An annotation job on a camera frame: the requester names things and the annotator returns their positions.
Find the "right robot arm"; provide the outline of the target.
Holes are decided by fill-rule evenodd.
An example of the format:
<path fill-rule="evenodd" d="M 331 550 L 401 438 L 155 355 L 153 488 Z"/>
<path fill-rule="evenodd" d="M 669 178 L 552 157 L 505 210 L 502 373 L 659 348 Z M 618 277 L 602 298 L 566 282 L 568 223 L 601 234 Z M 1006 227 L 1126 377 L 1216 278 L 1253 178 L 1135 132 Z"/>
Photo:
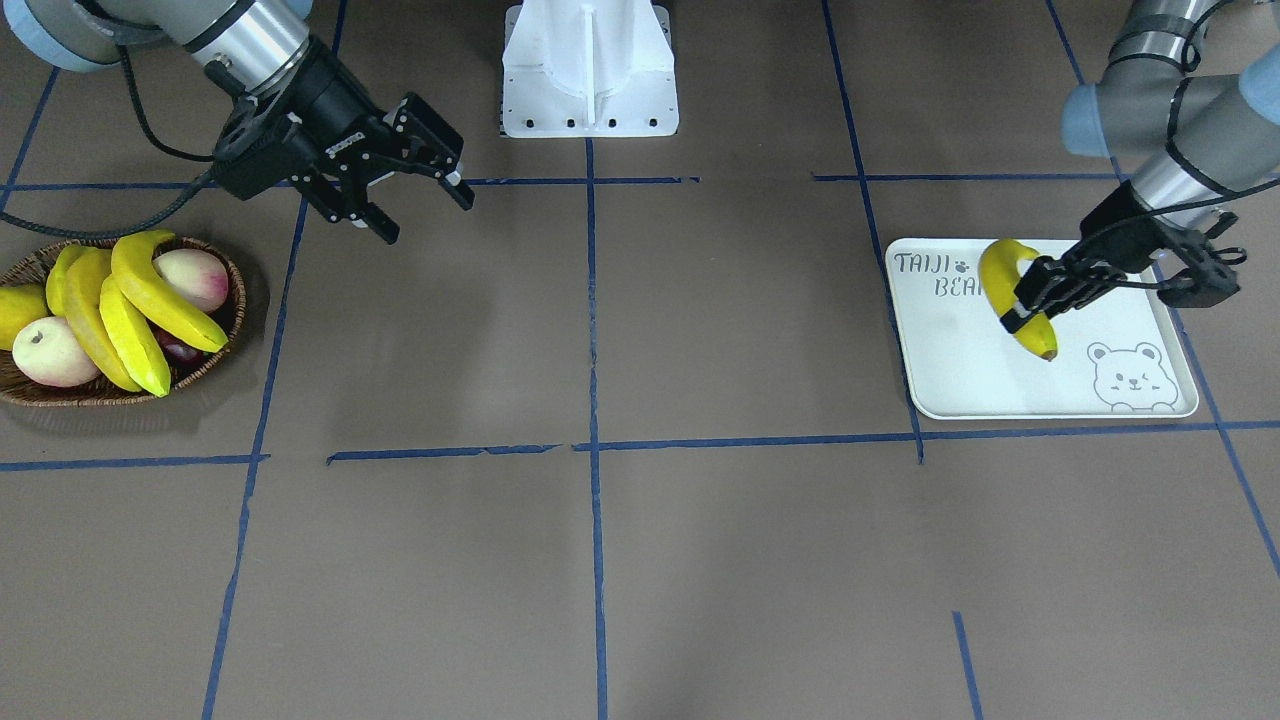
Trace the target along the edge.
<path fill-rule="evenodd" d="M 182 208 L 215 184 L 251 199 L 292 186 L 326 222 L 371 229 L 387 243 L 399 227 L 369 199 L 393 174 L 434 179 L 462 209 L 462 136 L 416 94 L 384 110 L 308 27 L 308 1 L 5 1 L 3 15 L 36 56 L 72 72 L 120 67 L 145 118 L 129 50 L 172 44 L 233 101 Z"/>

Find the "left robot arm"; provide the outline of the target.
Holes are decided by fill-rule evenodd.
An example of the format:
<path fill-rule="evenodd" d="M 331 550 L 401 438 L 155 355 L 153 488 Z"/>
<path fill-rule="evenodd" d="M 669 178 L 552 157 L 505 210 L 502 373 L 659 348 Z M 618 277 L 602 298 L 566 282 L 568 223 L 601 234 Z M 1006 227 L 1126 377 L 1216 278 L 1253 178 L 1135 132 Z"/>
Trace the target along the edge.
<path fill-rule="evenodd" d="M 1213 211 L 1277 186 L 1277 50 L 1228 76 L 1202 76 L 1219 1 L 1135 1 L 1101 79 L 1076 87 L 1062 143 L 1082 156 L 1144 154 L 1135 173 L 1079 225 L 1061 258 L 1037 258 L 1010 290 L 989 290 L 1007 333 L 1128 286 L 1162 251 L 1183 269 L 1155 284 L 1170 307 L 1211 307 L 1239 290 L 1212 242 L 1231 222 Z"/>

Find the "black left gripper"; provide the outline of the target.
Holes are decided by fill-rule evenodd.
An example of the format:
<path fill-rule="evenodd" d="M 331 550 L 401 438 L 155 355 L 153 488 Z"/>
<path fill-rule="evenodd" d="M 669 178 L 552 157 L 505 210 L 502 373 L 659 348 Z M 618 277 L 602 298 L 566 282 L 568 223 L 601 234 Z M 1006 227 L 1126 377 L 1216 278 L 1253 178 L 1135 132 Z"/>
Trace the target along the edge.
<path fill-rule="evenodd" d="M 1149 210 L 1124 181 L 1079 224 L 1080 241 L 1061 258 L 1038 256 L 1021 274 L 1014 295 L 1002 297 L 1001 327 L 1016 334 L 1036 319 L 1050 320 L 1074 309 L 1075 301 L 1093 301 L 1110 291 L 1085 283 L 1088 277 L 1120 281 L 1152 263 L 1160 233 Z"/>

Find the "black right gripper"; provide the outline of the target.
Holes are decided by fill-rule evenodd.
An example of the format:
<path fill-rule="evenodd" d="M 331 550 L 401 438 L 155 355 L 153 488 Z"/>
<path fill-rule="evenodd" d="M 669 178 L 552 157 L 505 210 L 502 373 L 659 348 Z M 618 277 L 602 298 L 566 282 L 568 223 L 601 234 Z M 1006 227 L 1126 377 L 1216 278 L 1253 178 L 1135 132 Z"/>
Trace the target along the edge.
<path fill-rule="evenodd" d="M 475 193 L 462 172 L 462 136 L 422 97 L 406 94 L 379 108 L 347 65 L 310 37 L 279 94 L 317 145 L 316 163 L 282 181 L 332 224 L 348 222 L 394 245 L 401 227 L 369 197 L 393 174 L 430 176 L 465 211 Z"/>

